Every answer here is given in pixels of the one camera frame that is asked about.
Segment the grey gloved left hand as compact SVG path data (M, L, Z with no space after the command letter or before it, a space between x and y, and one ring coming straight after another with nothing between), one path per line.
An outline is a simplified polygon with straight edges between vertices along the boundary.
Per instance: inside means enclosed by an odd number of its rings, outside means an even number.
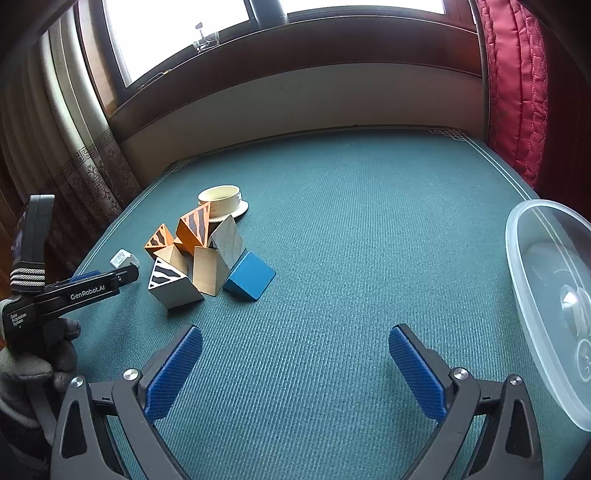
M77 320L60 318L64 338L46 359L31 353L1 351L1 412L25 428L55 433L63 395L76 375L77 354L72 341L81 332Z

